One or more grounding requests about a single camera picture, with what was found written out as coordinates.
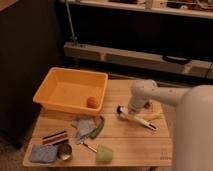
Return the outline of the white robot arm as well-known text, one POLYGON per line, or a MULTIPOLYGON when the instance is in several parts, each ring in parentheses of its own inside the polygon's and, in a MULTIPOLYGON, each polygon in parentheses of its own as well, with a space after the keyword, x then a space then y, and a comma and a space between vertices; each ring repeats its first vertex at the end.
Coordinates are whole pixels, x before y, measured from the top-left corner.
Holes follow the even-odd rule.
POLYGON ((138 113, 149 100, 176 108, 172 171, 213 171, 213 85, 171 88, 139 80, 130 91, 129 112, 138 113))

